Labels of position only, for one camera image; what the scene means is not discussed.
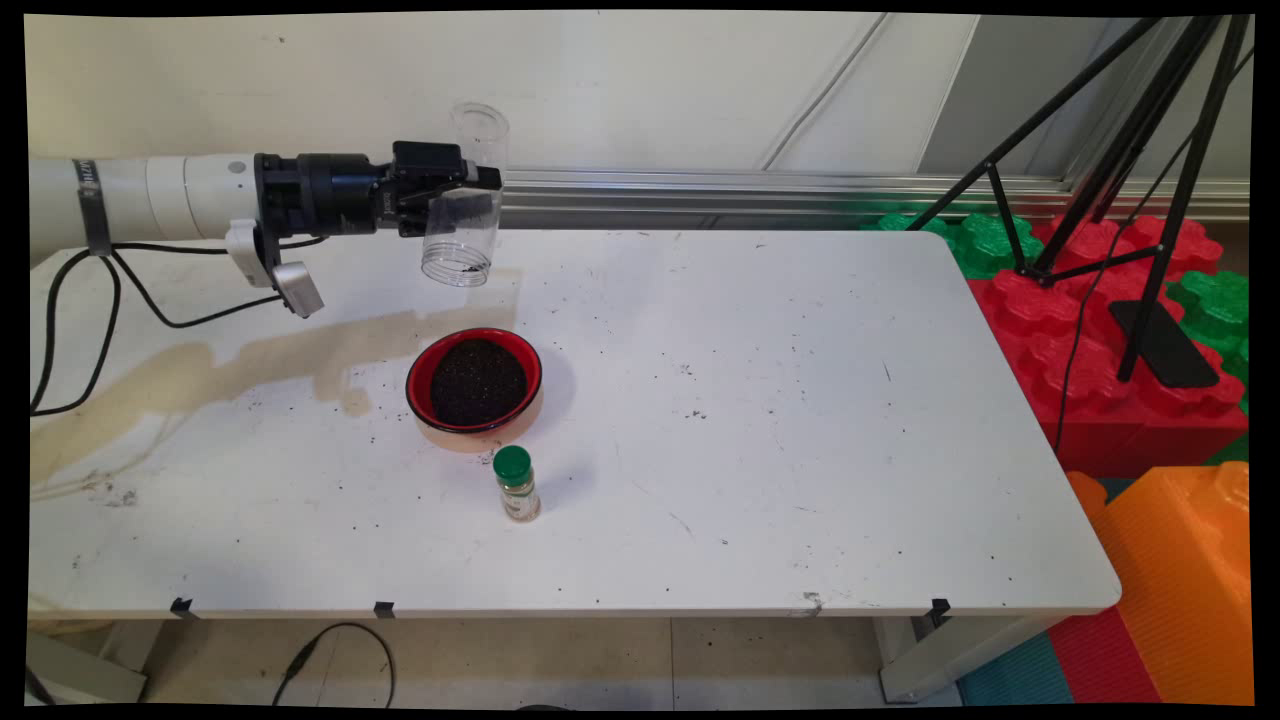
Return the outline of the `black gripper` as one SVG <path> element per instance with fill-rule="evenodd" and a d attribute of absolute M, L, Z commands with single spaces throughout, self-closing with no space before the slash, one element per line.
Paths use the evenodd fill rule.
<path fill-rule="evenodd" d="M 493 191 L 503 190 L 500 170 L 467 159 L 457 143 L 394 142 L 393 178 L 413 190 L 453 191 L 408 197 L 398 213 L 389 163 L 375 164 L 362 154 L 257 152 L 259 224 L 276 240 L 396 228 L 399 237 L 497 228 Z"/>

